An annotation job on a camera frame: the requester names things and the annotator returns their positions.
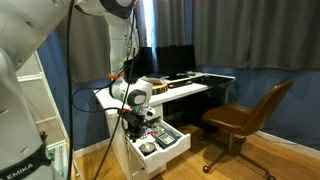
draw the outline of chair seat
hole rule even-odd
[[[248,117],[252,108],[238,103],[227,103],[212,108],[202,116],[202,122],[241,135],[241,124]]]

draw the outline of chair backrest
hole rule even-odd
[[[242,123],[241,132],[243,135],[250,135],[261,130],[276,107],[293,84],[291,78],[283,79],[263,96],[260,102],[252,109],[248,119]]]

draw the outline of gray curtain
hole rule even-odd
[[[110,72],[109,33],[103,17],[88,16],[74,9],[70,33],[70,62],[73,82],[105,78]],[[67,19],[57,28],[66,50]]]
[[[192,1],[153,0],[156,20],[156,46],[192,43]]]
[[[319,0],[194,1],[197,64],[320,68]]]

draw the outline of white desk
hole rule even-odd
[[[196,76],[190,77],[199,77],[204,75],[210,76],[219,76],[231,79],[226,85],[226,96],[225,101],[228,99],[228,84],[235,80],[234,77],[231,76],[220,76],[214,74],[203,74],[197,73]],[[179,99],[182,97],[186,97],[191,94],[195,94],[198,92],[202,92],[208,90],[210,87],[207,85],[193,83],[190,85],[169,89],[167,92],[153,95],[150,100],[150,106],[152,106],[156,110],[156,114],[153,118],[160,118],[163,119],[163,110],[162,104],[168,101],[172,101],[175,99]],[[119,100],[113,99],[109,95],[108,89],[103,89],[96,94],[98,100],[100,101],[103,108],[110,108],[110,107],[118,107],[122,106],[122,102]],[[109,127],[110,135],[114,132],[116,121],[118,118],[118,114],[116,110],[108,110],[106,111],[107,123]],[[118,159],[118,162],[126,175],[127,179],[151,179],[152,177],[156,176],[160,172],[166,169],[166,163],[173,159],[174,157],[178,156],[179,154],[183,153],[185,150],[190,148],[190,134],[182,134],[166,122],[161,121],[162,125],[165,126],[167,129],[171,130],[174,134],[178,135],[180,138],[179,140],[169,148],[164,150],[157,150],[156,152],[144,156],[140,150],[137,148],[135,143],[132,143],[131,140],[128,140],[125,137],[125,134],[122,130],[121,124],[119,124],[114,142],[112,144],[113,151]]]

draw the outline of chair caster wheel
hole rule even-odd
[[[269,173],[266,173],[266,176],[267,176],[268,180],[276,180],[276,178]]]
[[[203,171],[204,173],[208,173],[208,172],[211,171],[211,167],[209,167],[209,166],[203,166],[202,171]]]

